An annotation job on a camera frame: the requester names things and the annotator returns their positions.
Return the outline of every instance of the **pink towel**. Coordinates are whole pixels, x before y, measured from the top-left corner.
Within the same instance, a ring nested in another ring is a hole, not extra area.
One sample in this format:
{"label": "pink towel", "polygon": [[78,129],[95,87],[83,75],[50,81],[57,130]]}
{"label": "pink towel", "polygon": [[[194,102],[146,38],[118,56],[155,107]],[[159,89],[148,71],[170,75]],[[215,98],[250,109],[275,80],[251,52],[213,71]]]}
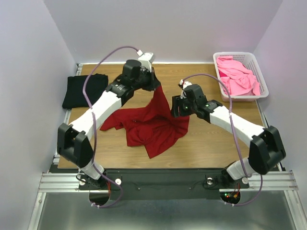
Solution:
{"label": "pink towel", "polygon": [[256,76],[241,62],[235,61],[233,56],[218,57],[216,63],[221,81],[226,85],[230,95],[260,95],[260,84]]}

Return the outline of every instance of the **plastic basket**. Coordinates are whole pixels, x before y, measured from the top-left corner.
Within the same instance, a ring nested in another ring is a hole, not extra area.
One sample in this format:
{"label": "plastic basket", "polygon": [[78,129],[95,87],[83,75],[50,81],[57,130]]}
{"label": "plastic basket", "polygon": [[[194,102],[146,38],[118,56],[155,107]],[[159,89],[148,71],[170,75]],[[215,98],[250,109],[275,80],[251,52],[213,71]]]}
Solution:
{"label": "plastic basket", "polygon": [[[234,102],[252,102],[257,100],[258,98],[262,97],[267,97],[269,95],[269,90],[268,87],[264,81],[262,72],[260,70],[260,67],[258,65],[258,62],[256,60],[255,55],[252,53],[247,53],[247,52],[219,52],[213,54],[213,59],[214,59],[214,65],[215,65],[215,70],[216,70],[216,75],[218,79],[220,78],[220,73],[217,68],[216,64],[216,59],[220,56],[233,56],[234,60],[241,62],[247,69],[253,71],[253,74],[256,76],[257,81],[260,83],[260,93],[261,95],[257,96],[231,96],[232,101]],[[220,90],[221,90],[221,96],[222,100],[224,102],[228,102],[229,98],[228,96],[224,93],[223,87],[220,85]]]}

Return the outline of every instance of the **wooden tabletop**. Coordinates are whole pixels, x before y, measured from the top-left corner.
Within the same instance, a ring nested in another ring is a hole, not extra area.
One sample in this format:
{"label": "wooden tabletop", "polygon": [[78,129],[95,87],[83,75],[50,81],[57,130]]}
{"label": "wooden tabletop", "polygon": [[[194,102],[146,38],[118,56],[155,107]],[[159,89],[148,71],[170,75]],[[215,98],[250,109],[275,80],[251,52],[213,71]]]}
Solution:
{"label": "wooden tabletop", "polygon": [[[87,75],[94,65],[84,65],[82,75]],[[161,82],[163,91],[172,106],[172,96],[179,95],[178,83],[184,77],[196,73],[209,73],[216,76],[214,65],[154,65],[155,73]],[[122,72],[122,65],[100,65],[96,73],[106,74],[111,82]],[[221,99],[217,81],[209,77],[197,76],[189,79],[202,87],[208,100],[215,99],[226,107]],[[145,107],[153,97],[153,92],[138,90],[123,108]],[[80,117],[87,108],[73,108],[69,123]],[[262,125],[255,102],[236,102],[233,112],[242,118]],[[126,130],[110,129],[98,131],[97,153],[95,160],[104,168],[220,168],[237,161],[238,155],[232,134],[208,124],[192,115],[188,133],[180,138],[174,146],[159,156],[149,159],[144,146],[128,147]],[[248,147],[240,141],[243,157],[248,156]],[[58,168],[76,168],[74,164],[60,158]]]}

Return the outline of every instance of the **white wall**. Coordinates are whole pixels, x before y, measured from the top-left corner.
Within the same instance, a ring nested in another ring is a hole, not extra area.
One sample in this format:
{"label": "white wall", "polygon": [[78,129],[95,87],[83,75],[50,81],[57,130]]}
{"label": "white wall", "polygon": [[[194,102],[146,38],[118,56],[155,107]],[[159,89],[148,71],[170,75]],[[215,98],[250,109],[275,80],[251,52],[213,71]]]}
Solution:
{"label": "white wall", "polygon": [[278,127],[307,210],[307,1],[284,0],[255,50],[270,95],[260,106]]}
{"label": "white wall", "polygon": [[[79,63],[134,45],[156,61],[212,61],[256,48],[282,0],[44,0]],[[125,61],[120,51],[108,61]]]}
{"label": "white wall", "polygon": [[27,229],[75,61],[41,0],[0,7],[0,229]]}

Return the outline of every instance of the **folded black cloth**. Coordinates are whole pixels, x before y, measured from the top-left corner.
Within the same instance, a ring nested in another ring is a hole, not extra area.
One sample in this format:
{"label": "folded black cloth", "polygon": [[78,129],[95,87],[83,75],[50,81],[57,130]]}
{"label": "folded black cloth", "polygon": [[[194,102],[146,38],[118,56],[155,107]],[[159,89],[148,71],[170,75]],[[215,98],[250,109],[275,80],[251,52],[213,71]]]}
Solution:
{"label": "folded black cloth", "polygon": [[[68,77],[67,91],[62,107],[71,109],[76,107],[88,107],[85,97],[82,93],[82,88],[87,75]],[[95,74],[92,75],[86,85],[86,93],[90,102],[94,104],[102,95],[108,85],[107,75]]]}

